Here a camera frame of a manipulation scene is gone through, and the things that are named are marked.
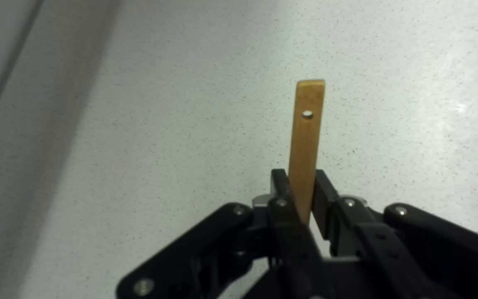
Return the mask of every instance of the wooden block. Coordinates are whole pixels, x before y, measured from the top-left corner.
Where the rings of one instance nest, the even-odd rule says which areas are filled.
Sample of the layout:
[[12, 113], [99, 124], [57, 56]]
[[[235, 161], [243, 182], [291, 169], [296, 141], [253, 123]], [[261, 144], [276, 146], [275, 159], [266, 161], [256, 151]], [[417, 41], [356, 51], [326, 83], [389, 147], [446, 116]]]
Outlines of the wooden block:
[[308, 224], [323, 106], [323, 79], [303, 79], [295, 88], [288, 181], [301, 222]]

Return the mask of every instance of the wooden stick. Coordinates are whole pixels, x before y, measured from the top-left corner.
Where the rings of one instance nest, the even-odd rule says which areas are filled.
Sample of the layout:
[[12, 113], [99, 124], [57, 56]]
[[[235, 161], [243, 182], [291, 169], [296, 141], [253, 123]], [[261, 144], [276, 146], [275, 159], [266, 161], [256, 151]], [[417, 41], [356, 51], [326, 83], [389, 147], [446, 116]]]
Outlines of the wooden stick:
[[288, 181], [303, 224], [311, 204], [323, 89], [323, 79], [301, 79], [295, 88]]

